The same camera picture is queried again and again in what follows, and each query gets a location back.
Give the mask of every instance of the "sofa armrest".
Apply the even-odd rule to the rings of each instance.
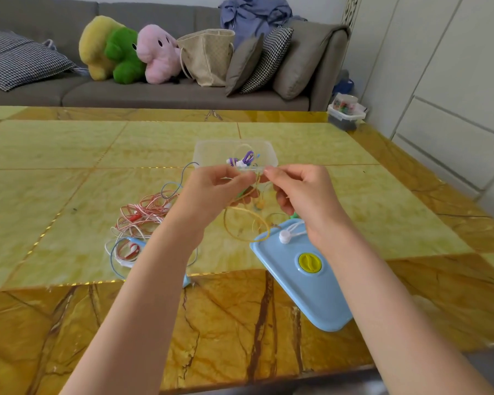
[[[310,111],[327,111],[333,87],[336,85],[336,78],[343,64],[348,41],[349,29],[337,30],[331,36],[310,82],[312,85],[309,95]]]

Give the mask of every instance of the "forearm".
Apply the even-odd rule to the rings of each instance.
[[[192,252],[183,235],[154,232],[63,394],[157,394]]]
[[[431,326],[389,266],[351,225],[328,231],[323,250],[391,395],[494,394]]]

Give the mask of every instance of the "person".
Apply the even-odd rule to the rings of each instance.
[[[311,243],[329,261],[390,395],[494,394],[356,230],[326,168],[267,167],[264,176],[283,212],[304,219]],[[158,393],[189,257],[205,227],[255,182],[253,172],[225,165],[192,172],[61,394]]]

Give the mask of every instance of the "yellow knob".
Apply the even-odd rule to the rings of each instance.
[[[308,273],[318,273],[322,269],[322,261],[314,254],[302,254],[298,257],[298,265]]]

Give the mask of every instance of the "marble table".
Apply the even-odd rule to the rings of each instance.
[[[0,394],[58,393],[73,371],[122,285],[103,249],[119,208],[179,180],[197,140],[253,137],[280,164],[326,165],[435,327],[461,351],[494,347],[494,219],[368,125],[342,132],[318,112],[0,107]],[[265,199],[263,213],[277,211]],[[311,325],[221,216],[187,272],[164,391],[373,366],[354,321]]]

